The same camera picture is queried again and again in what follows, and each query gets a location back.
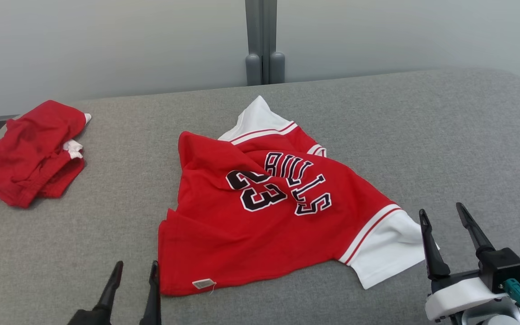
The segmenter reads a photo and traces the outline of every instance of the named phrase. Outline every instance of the red garment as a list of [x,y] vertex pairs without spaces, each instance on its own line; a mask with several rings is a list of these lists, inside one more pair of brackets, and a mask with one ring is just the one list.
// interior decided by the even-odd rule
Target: red garment
[[8,120],[0,139],[0,199],[27,208],[36,196],[61,196],[84,165],[62,145],[85,123],[84,113],[55,101]]
[[221,137],[183,132],[160,291],[185,296],[338,260],[364,288],[423,260],[420,227],[259,97]]

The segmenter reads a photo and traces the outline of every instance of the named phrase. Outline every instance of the white wall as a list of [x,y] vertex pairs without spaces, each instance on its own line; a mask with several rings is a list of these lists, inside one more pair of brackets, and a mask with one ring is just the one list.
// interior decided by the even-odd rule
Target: white wall
[[0,116],[245,86],[247,54],[244,1],[0,0]]
[[286,82],[485,66],[520,75],[520,0],[279,0]]

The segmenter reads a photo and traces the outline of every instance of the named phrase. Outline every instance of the folded red fabric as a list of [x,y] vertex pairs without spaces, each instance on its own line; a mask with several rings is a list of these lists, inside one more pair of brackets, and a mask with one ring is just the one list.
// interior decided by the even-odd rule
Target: folded red fabric
[[0,199],[29,207],[33,198],[59,197],[83,169],[62,145],[85,127],[85,114],[47,101],[17,120],[8,120],[0,140]]

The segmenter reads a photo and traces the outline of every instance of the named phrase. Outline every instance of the basketball jersey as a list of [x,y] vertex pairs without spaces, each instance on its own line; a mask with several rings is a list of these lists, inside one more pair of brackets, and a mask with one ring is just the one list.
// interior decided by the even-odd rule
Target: basketball jersey
[[158,234],[162,294],[239,286],[328,260],[370,288],[424,259],[420,226],[262,97],[218,140],[183,132],[179,154],[178,207]]

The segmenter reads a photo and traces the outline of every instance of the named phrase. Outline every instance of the gray fabric surface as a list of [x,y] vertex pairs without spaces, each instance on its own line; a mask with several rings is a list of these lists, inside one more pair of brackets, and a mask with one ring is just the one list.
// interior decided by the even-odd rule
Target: gray fabric surface
[[[64,325],[91,308],[118,260],[112,323],[137,324],[157,228],[175,208],[177,138],[217,138],[262,95],[413,218],[425,208],[452,272],[477,265],[455,202],[520,255],[520,78],[435,70],[74,103],[93,119],[87,162],[59,200],[0,202],[0,325]],[[369,290],[331,261],[213,294],[163,298],[165,324],[428,323],[425,265]]]

